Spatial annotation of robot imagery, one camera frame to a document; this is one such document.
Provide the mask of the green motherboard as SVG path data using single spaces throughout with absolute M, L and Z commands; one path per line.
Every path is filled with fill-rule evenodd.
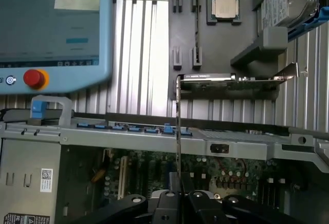
M 99 171 L 104 184 L 102 204 L 118 200 L 120 161 L 123 156 L 128 157 L 125 196 L 139 194 L 150 198 L 153 192 L 169 188 L 169 173 L 176 170 L 174 153 L 109 148 L 104 151 L 103 165 Z M 238 194 L 257 202 L 258 181 L 265 177 L 285 178 L 285 194 L 308 188 L 301 167 L 284 160 L 182 155 L 181 169 L 189 174 L 206 173 L 209 178 L 208 191 L 216 199 Z

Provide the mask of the beige expansion slot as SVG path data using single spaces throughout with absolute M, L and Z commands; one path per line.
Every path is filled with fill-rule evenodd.
M 124 198 L 124 196 L 125 196 L 127 164 L 128 164 L 128 157 L 123 156 L 121 158 L 121 161 L 120 161 L 120 173 L 119 173 L 119 184 L 118 184 L 118 200 Z

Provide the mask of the open metal PC case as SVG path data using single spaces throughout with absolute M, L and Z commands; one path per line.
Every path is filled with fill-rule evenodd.
M 27 108 L 0 109 L 0 157 L 5 139 L 61 146 L 55 224 L 69 224 L 109 204 L 102 204 L 104 184 L 99 172 L 106 149 L 174 153 L 176 158 L 174 118 L 71 111 L 69 123 L 61 125 L 64 113 L 60 109 L 46 110 L 44 119 L 32 119 L 30 112 Z M 87 123 L 89 128 L 77 128 L 78 123 Z M 165 123 L 173 127 L 173 134 L 163 133 Z M 95 129 L 95 125 L 107 128 Z M 115 125 L 124 129 L 113 130 Z M 129 132 L 129 127 L 139 127 L 141 132 Z M 145 133 L 146 128 L 157 128 L 159 133 Z M 295 218 L 296 224 L 329 224 L 329 132 L 197 119 L 181 119 L 182 129 L 189 129 L 192 136 L 181 135 L 181 157 L 201 155 L 297 163 L 307 178 L 308 188 L 287 192 L 284 210 L 275 210 Z M 179 223 L 188 224 L 187 202 L 182 190 L 180 194 Z

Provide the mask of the green graphics card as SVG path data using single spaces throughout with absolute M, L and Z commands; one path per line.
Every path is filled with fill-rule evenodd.
M 299 77 L 299 66 L 290 63 L 274 76 L 265 77 L 237 77 L 234 73 L 194 73 L 179 75 L 179 90 L 197 92 L 206 90 L 274 90 L 282 83 Z

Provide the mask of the silver power supply unit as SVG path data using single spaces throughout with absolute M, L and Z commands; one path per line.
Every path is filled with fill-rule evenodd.
M 55 224 L 61 146 L 5 139 L 0 157 L 0 224 Z

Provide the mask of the blue case latch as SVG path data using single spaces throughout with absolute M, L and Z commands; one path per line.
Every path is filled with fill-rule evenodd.
M 47 102 L 41 100 L 34 100 L 31 103 L 30 117 L 32 119 L 44 119 L 47 108 Z

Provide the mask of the grey parts rack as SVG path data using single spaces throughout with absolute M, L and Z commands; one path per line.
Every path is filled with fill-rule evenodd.
M 169 0 L 168 95 L 176 98 L 182 74 L 234 73 L 237 77 L 274 76 L 278 55 L 285 51 L 286 30 L 260 31 L 263 0 L 239 0 L 239 14 L 223 19 L 212 15 L 212 0 Z M 274 90 L 181 91 L 182 99 L 275 100 Z

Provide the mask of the silver CPU chip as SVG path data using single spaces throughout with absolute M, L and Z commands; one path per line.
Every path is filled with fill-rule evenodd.
M 211 12 L 216 18 L 235 18 L 239 14 L 239 0 L 212 0 Z

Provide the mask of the light blue teach pendant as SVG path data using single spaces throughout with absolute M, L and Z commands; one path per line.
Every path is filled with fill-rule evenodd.
M 66 93 L 112 76 L 112 0 L 0 0 L 0 95 Z

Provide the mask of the silver hard disk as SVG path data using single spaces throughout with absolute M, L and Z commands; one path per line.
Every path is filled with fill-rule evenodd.
M 263 0 L 262 29 L 279 26 L 292 31 L 311 19 L 317 10 L 318 0 Z

